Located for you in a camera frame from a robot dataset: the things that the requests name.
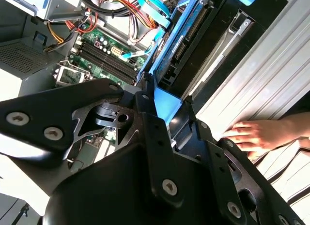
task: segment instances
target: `vent grille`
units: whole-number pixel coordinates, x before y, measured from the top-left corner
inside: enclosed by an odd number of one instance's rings
[[[37,71],[49,61],[48,55],[38,52],[21,41],[0,46],[0,62],[23,74]]]

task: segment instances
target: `screw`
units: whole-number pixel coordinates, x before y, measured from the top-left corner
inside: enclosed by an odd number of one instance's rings
[[[289,225],[288,221],[282,215],[279,215],[279,219],[283,225]]]
[[[176,187],[176,184],[170,179],[163,180],[163,190],[171,196],[175,196],[178,193],[178,188]]]
[[[203,128],[208,128],[207,124],[205,124],[204,122],[200,122],[200,125],[203,127]]]
[[[145,94],[143,94],[142,97],[145,98],[146,100],[149,100],[149,99],[150,99],[149,96],[147,96],[147,95],[145,95]]]
[[[227,207],[228,207],[229,212],[230,212],[234,217],[236,217],[237,219],[240,219],[240,218],[241,218],[241,211],[240,211],[240,209],[237,207],[236,204],[234,204],[233,202],[229,202],[229,203],[227,203]]]
[[[24,126],[30,121],[29,116],[22,112],[12,112],[6,116],[6,120],[15,126]]]
[[[63,132],[57,127],[48,127],[44,130],[44,136],[49,140],[60,140],[63,137]]]
[[[111,88],[112,90],[118,90],[118,87],[115,86],[115,85],[110,85],[110,88]]]
[[[226,141],[226,143],[230,146],[230,147],[233,147],[233,143],[229,140]]]

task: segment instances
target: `ram slot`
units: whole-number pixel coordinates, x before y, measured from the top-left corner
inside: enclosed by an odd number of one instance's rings
[[[110,66],[108,64],[105,64],[100,59],[86,53],[82,52],[80,54],[81,58],[84,58],[85,60],[89,61],[90,63],[93,63],[98,68],[108,72],[109,74],[112,74],[113,76],[117,77],[118,79],[122,80],[123,82],[126,82],[127,84],[131,84],[133,82],[133,79],[128,77],[127,75],[122,74],[117,69],[113,68],[113,66]]]
[[[123,72],[124,74],[128,75],[131,78],[135,78],[137,76],[137,72],[131,69],[129,66],[126,64],[122,63],[120,59],[117,59],[111,55],[108,55],[101,51],[100,49],[85,43],[83,48],[81,49],[82,51],[88,52],[90,55],[97,57],[100,59],[102,62],[113,66],[114,68],[118,69],[119,71]]]

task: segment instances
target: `yellow wire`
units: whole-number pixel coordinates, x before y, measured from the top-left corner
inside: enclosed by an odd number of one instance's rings
[[[115,0],[120,2],[121,4],[123,4],[126,8],[128,8],[128,10],[131,11],[131,13],[134,14],[134,16],[136,16],[138,18],[138,20],[140,20],[140,22],[146,26],[147,28],[151,28],[152,29],[152,24],[148,24],[141,15],[139,15],[134,9],[132,9],[131,7],[127,6],[125,3],[123,3],[123,0]]]
[[[47,27],[50,31],[50,33],[52,34],[52,36],[58,41],[59,44],[64,42],[64,39],[59,37],[52,29],[51,25],[49,23],[47,23]]]

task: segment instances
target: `ribbon cable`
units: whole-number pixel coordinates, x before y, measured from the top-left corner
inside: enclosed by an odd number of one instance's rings
[[[150,17],[152,17],[158,24],[163,26],[164,28],[168,28],[170,25],[170,12],[169,9],[160,1],[160,0],[148,0],[150,1],[159,11],[163,12],[164,15],[161,15],[157,10],[155,10],[152,6],[150,6],[146,0],[138,0],[138,3],[141,6],[141,10],[147,13]]]

